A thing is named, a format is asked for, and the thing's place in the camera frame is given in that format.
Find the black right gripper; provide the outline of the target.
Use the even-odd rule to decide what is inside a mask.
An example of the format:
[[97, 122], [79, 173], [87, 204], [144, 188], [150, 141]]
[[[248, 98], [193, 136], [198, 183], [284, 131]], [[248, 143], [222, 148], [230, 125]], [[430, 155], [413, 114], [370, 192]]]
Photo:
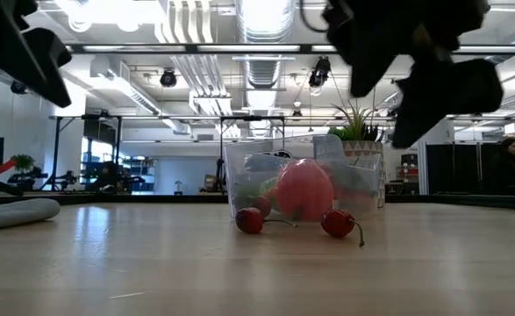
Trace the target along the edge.
[[[455, 50], [489, 11], [487, 0], [330, 1], [326, 38], [352, 69], [350, 94], [365, 97], [409, 50], [418, 27], [431, 44]], [[503, 100], [496, 67], [485, 59], [416, 63], [397, 87], [403, 97], [393, 147], [410, 147], [449, 114], [493, 112]]]

